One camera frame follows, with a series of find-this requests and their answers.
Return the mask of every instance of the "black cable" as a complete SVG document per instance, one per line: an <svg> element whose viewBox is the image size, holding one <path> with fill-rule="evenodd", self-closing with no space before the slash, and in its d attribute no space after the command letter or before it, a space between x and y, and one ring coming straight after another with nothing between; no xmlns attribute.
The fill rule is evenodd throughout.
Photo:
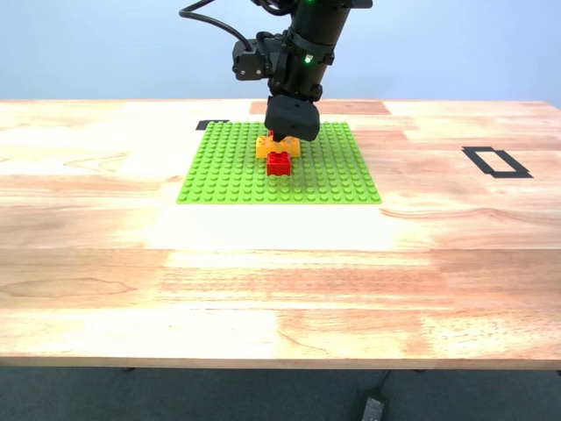
<svg viewBox="0 0 561 421"><path fill-rule="evenodd" d="M265 9L266 11L268 11L274 16L286 16L287 14L294 11L298 2L293 1L292 4L290 4L286 9L282 9L282 8L275 9L274 7L271 6L270 2L267 0L259 0L259 4L261 4L261 7L263 9Z"/></svg>
<svg viewBox="0 0 561 421"><path fill-rule="evenodd" d="M392 371L394 371L394 370L387 370L386 371L386 373L383 375L380 382L378 383L378 386L376 386L376 391L378 391L379 393L382 393L382 388L384 387L384 384L386 383L386 380L389 377L389 375L392 373Z"/></svg>
<svg viewBox="0 0 561 421"><path fill-rule="evenodd" d="M236 31L231 26L214 18L209 18L208 16L199 15L198 13L193 13L193 11L196 11L197 9L206 6L207 4L212 2L214 2L214 0L200 0L199 2L196 2L194 4L191 4L190 6L181 9L179 11L179 16L185 19L198 20L199 22L204 22L205 24L210 24L220 29L223 29L227 31L229 34L239 39L240 41L242 41L244 43L245 50L252 51L253 50L252 45L249 43L247 38L243 36L240 32Z"/></svg>

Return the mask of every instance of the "yellow lego brick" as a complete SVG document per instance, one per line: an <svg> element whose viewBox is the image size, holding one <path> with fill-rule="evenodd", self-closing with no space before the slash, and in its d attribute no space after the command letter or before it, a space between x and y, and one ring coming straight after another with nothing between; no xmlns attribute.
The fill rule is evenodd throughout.
<svg viewBox="0 0 561 421"><path fill-rule="evenodd" d="M291 157L300 156L300 140L287 136L280 142L273 141L273 136L258 136L255 142L255 155L266 158L271 152L288 152Z"/></svg>

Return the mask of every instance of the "red lego brick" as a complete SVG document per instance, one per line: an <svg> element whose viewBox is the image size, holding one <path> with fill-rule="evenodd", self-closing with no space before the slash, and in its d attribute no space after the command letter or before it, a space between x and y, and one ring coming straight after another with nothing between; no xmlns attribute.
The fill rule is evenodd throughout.
<svg viewBox="0 0 561 421"><path fill-rule="evenodd" d="M267 175L290 175L290 155L287 152L271 152L266 157Z"/></svg>

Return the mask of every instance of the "wood grain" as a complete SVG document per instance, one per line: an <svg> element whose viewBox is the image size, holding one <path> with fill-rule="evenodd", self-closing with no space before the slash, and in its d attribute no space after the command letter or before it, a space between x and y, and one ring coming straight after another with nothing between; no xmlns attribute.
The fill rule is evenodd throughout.
<svg viewBox="0 0 561 421"><path fill-rule="evenodd" d="M561 369L561 111L320 110L382 205L175 205L197 122L262 101L1 102L0 364Z"/></svg>

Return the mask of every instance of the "lego brick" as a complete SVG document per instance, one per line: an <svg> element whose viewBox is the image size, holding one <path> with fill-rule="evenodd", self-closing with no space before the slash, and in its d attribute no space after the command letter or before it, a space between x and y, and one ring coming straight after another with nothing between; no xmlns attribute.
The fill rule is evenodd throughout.
<svg viewBox="0 0 561 421"><path fill-rule="evenodd" d="M290 175L290 155L286 152L271 152L266 157L267 175Z"/></svg>
<svg viewBox="0 0 561 421"><path fill-rule="evenodd" d="M381 203L348 124L323 123L291 158L290 176L266 175L255 156L259 135L261 123L209 123L177 203Z"/></svg>
<svg viewBox="0 0 561 421"><path fill-rule="evenodd" d="M288 152L292 158L300 156L300 140L287 136L280 142L273 141L273 135L258 136L255 142L255 155L258 158L266 158L271 152Z"/></svg>

